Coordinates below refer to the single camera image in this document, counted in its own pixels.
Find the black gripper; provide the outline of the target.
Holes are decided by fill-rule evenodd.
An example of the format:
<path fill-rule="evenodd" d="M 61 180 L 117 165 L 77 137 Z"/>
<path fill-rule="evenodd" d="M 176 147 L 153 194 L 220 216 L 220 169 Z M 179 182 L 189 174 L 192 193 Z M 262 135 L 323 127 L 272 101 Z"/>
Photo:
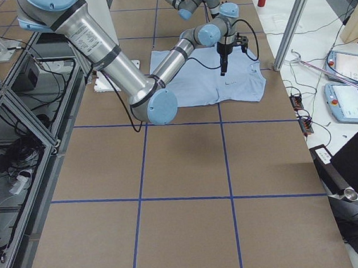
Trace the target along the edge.
<path fill-rule="evenodd" d="M 220 75 L 225 76 L 228 67 L 227 56 L 233 51 L 236 44 L 236 36 L 221 37 L 217 43 L 217 53 L 220 54 Z"/>

